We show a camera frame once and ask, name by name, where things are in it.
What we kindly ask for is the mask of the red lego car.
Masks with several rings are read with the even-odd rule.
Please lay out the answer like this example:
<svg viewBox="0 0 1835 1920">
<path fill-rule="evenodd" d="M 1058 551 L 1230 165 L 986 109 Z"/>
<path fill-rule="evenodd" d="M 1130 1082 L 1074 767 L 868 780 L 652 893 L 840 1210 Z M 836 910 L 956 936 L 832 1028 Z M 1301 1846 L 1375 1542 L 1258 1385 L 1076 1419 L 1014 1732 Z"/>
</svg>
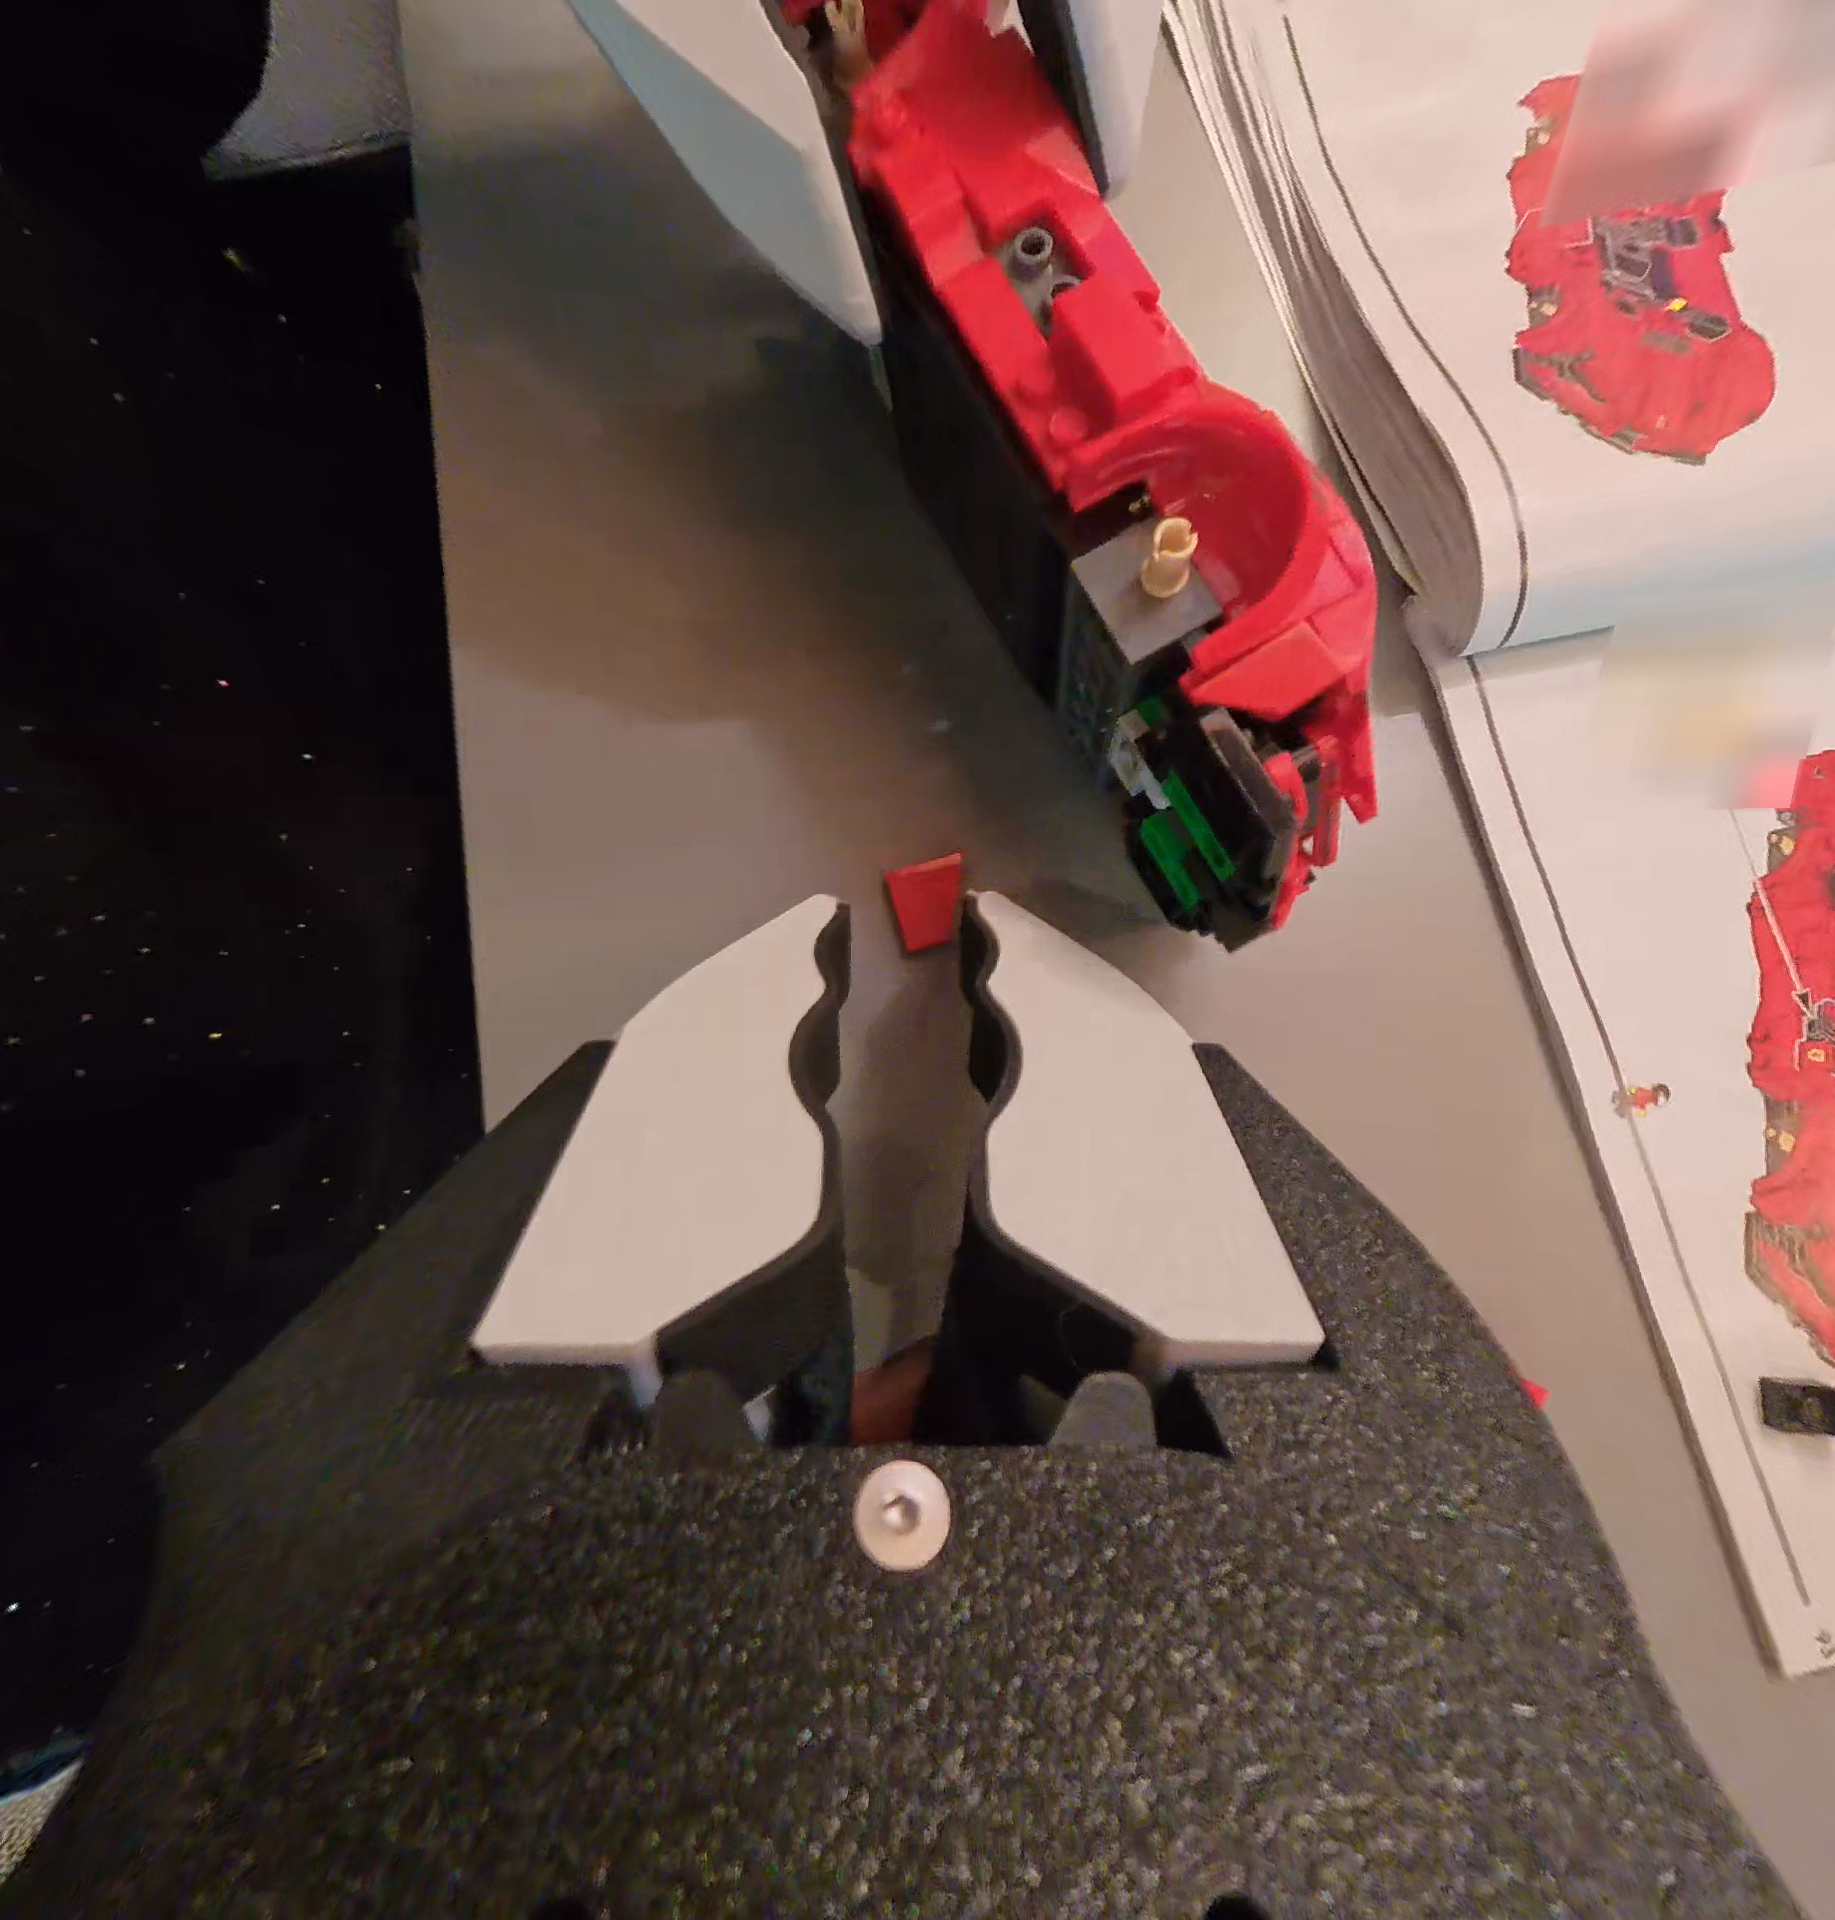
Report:
<svg viewBox="0 0 1835 1920">
<path fill-rule="evenodd" d="M 1377 584 L 1104 196 L 1058 5 L 782 5 L 834 93 L 906 481 L 1162 916 L 1238 950 L 1375 815 Z"/>
</svg>

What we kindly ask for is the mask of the lego instruction booklet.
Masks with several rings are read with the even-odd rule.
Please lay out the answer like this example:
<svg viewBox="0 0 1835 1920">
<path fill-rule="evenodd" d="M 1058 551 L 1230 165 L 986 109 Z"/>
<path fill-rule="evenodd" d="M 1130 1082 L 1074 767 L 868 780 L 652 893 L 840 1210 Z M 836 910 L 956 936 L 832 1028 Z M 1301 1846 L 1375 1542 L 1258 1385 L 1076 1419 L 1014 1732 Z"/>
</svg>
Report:
<svg viewBox="0 0 1835 1920">
<path fill-rule="evenodd" d="M 1170 5 L 1769 1657 L 1835 1668 L 1835 160 L 1543 213 L 1601 5 Z"/>
</svg>

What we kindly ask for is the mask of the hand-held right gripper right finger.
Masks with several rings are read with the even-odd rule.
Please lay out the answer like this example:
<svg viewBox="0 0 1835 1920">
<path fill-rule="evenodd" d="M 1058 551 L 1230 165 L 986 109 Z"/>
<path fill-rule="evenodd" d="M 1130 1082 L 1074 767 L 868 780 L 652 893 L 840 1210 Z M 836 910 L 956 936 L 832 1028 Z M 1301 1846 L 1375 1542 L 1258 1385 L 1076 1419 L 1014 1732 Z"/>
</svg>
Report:
<svg viewBox="0 0 1835 1920">
<path fill-rule="evenodd" d="M 940 1358 L 982 1417 L 1024 1379 L 1313 1364 L 1325 1330 L 1182 1023 L 996 890 L 960 955 L 982 1129 Z"/>
</svg>

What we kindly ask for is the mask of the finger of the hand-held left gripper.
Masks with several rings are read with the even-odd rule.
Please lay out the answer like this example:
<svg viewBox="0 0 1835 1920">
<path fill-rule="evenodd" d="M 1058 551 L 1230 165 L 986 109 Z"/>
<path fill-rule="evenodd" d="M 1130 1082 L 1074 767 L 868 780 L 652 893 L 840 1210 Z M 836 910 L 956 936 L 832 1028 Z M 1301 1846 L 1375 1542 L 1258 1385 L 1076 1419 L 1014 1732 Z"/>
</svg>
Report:
<svg viewBox="0 0 1835 1920">
<path fill-rule="evenodd" d="M 1074 120 L 1098 190 L 1130 181 L 1166 6 L 1162 3 L 1018 3 L 1038 66 Z"/>
<path fill-rule="evenodd" d="M 874 248 L 808 31 L 774 3 L 574 3 L 694 184 L 786 285 L 882 347 Z"/>
</svg>

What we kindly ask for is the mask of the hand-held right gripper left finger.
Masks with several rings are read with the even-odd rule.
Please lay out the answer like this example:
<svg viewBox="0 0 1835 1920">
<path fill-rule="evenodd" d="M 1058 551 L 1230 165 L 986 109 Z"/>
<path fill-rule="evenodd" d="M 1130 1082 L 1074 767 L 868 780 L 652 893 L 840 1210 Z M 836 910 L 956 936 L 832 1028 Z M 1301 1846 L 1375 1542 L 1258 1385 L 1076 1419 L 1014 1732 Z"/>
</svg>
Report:
<svg viewBox="0 0 1835 1920">
<path fill-rule="evenodd" d="M 832 1116 L 850 953 L 850 909 L 812 895 L 624 1025 L 474 1327 L 478 1363 L 606 1368 L 642 1409 L 710 1374 L 740 1406 L 850 1415 Z"/>
</svg>

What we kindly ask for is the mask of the red lego wedge tile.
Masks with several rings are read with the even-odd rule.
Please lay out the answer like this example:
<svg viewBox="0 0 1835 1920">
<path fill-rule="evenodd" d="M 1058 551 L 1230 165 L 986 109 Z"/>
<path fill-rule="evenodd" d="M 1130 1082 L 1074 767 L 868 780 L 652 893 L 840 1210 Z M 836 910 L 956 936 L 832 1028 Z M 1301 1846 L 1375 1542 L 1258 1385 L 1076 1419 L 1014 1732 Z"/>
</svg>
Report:
<svg viewBox="0 0 1835 1920">
<path fill-rule="evenodd" d="M 882 873 L 884 898 L 906 956 L 954 945 L 964 876 L 966 861 L 958 851 Z"/>
</svg>

